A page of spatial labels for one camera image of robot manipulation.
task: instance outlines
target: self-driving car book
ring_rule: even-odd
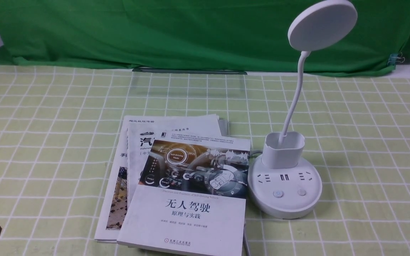
[[[151,147],[117,243],[241,256],[249,139],[163,131]]]

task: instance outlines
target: book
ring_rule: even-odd
[[[154,140],[117,243],[241,256],[249,139],[165,130]]]
[[[119,140],[109,174],[109,181],[107,182],[104,202],[102,203],[98,224],[96,226],[95,240],[115,243],[127,212],[127,177],[129,176],[127,172],[127,151],[129,149],[128,139],[130,139],[127,136],[127,130],[129,127],[132,127],[132,125],[150,124],[162,127],[163,122],[173,119],[177,120],[180,124],[184,120],[195,120],[196,124],[212,130],[217,130],[217,123],[212,122],[214,120],[220,120],[218,124],[221,126],[227,125],[226,120],[224,120],[224,122],[221,121],[216,114],[198,117],[125,116],[122,121]]]

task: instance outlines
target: power button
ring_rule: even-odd
[[[298,194],[300,195],[300,196],[304,196],[304,195],[306,195],[306,190],[304,190],[304,189],[299,189],[298,190]]]
[[[275,196],[276,198],[281,198],[283,197],[284,193],[283,191],[274,191],[273,192],[273,196]]]

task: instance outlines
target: stack of books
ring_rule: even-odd
[[[125,116],[94,239],[241,256],[249,139],[218,115]]]

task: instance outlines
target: white lamp base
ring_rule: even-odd
[[[276,134],[270,133],[266,140],[272,137]],[[249,194],[259,209],[272,217],[290,220],[304,217],[314,209],[322,194],[322,180],[316,168],[301,157],[304,137],[289,132],[286,140],[298,147],[273,149],[266,141],[262,155],[249,168],[248,185]],[[286,159],[288,164],[293,160],[296,164],[282,168],[280,159]]]

